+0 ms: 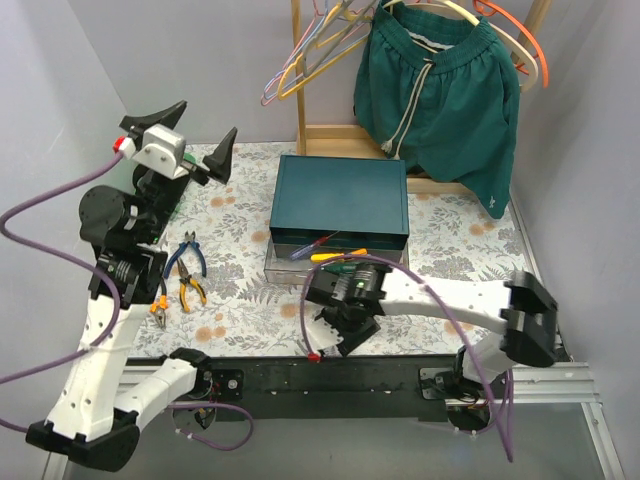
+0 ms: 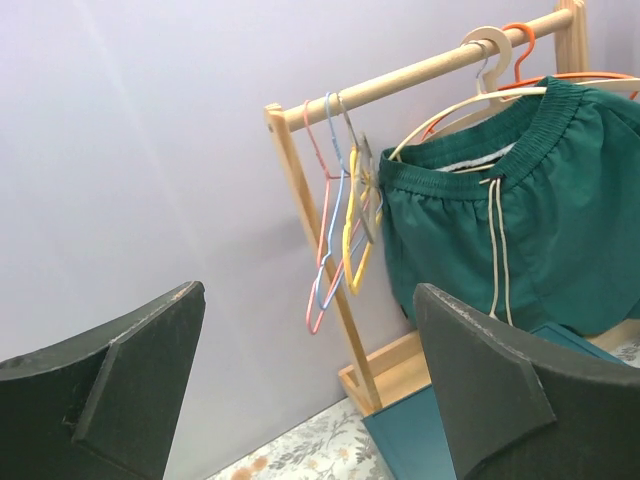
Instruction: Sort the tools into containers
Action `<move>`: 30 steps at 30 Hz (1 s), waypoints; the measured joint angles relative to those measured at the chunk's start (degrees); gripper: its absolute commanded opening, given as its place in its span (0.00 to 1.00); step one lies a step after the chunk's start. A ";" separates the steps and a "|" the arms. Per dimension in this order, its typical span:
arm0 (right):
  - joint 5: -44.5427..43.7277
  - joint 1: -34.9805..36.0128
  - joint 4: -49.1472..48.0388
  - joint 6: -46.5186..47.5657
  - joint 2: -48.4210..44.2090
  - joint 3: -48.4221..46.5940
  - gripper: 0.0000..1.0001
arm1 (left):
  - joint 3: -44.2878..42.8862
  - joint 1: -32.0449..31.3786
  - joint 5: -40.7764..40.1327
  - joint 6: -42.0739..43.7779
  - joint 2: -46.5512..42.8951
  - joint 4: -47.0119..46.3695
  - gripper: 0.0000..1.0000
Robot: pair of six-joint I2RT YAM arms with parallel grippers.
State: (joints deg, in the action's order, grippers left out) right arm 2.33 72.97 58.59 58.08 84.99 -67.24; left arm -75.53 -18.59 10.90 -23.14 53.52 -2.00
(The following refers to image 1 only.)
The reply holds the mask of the long green screwdriver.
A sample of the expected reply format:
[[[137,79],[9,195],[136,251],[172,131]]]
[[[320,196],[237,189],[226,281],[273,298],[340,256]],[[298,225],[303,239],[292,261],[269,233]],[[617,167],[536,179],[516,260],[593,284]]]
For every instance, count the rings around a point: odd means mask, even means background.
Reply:
[[[358,267],[357,263],[353,262],[338,262],[327,264],[323,267],[323,270],[333,274],[348,274],[354,272]]]

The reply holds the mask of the blue handled cutters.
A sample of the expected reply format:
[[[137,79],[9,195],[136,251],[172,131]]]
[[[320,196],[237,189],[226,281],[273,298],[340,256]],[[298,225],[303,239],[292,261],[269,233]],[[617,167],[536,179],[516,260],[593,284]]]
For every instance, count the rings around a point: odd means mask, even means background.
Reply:
[[[201,275],[203,277],[207,277],[206,259],[201,250],[200,243],[196,239],[196,233],[192,231],[192,232],[185,233],[183,241],[179,243],[177,250],[169,257],[163,271],[164,279],[169,278],[169,275],[174,265],[181,258],[181,256],[186,252],[188,248],[191,248],[196,254],[196,256],[198,257],[198,260],[200,262],[200,267],[201,267]]]

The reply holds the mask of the yellow black screwdriver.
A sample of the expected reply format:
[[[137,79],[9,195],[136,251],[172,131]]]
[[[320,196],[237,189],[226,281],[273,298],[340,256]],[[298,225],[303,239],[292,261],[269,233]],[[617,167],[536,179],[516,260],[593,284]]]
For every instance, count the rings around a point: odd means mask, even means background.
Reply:
[[[348,252],[348,255],[367,255],[368,251],[366,249],[355,250],[352,252]],[[344,258],[346,253],[316,253],[310,256],[310,261],[313,264],[320,264],[329,260],[337,260]]]

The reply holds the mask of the blue red screwdriver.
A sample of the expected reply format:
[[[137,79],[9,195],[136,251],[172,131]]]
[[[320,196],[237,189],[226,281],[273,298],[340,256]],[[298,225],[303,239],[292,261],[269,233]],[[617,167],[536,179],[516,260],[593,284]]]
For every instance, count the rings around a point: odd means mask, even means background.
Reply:
[[[336,234],[337,232],[333,232],[331,234],[324,235],[307,245],[297,248],[289,255],[289,259],[291,261],[297,261],[303,258],[308,258],[315,250],[317,250],[320,246],[324,245],[329,239],[331,239]]]

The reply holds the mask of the clear acrylic drawer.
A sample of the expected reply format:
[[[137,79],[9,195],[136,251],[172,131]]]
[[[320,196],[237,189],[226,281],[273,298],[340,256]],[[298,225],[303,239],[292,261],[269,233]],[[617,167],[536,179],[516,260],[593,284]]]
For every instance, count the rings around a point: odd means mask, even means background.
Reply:
[[[297,246],[274,245],[272,241],[268,242],[264,261],[264,275],[268,282],[283,285],[304,283],[307,272],[312,269],[314,263],[310,260],[310,256],[291,260],[290,254],[296,249]],[[409,266],[408,247],[403,250],[368,249],[368,254]]]

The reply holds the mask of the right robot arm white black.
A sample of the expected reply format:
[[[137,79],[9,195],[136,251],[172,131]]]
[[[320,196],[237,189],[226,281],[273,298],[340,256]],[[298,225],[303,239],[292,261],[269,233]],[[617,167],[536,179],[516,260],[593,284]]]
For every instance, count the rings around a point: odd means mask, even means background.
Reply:
[[[464,347],[452,373],[454,389],[475,397],[515,365],[555,364],[558,303],[538,278],[517,270],[506,281],[421,277],[402,264],[372,255],[345,254],[336,264],[348,277],[327,271],[328,261],[307,274],[300,300],[342,316],[423,316],[446,320]]]

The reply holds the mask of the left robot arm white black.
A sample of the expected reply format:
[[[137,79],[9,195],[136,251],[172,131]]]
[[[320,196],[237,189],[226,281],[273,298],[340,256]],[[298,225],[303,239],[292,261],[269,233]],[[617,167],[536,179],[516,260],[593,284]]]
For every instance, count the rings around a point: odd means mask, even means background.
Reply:
[[[143,429],[173,401],[205,398],[213,386],[207,356],[181,348],[127,393],[120,378],[137,332],[156,299],[168,255],[153,249],[191,182],[226,184],[237,131],[197,165],[186,160],[175,130],[186,101],[145,116],[126,116],[114,151],[136,163],[134,193],[98,185],[79,203],[80,237],[96,258],[87,317],[59,399],[47,417],[28,427],[26,440],[70,461],[107,472],[133,456]]]

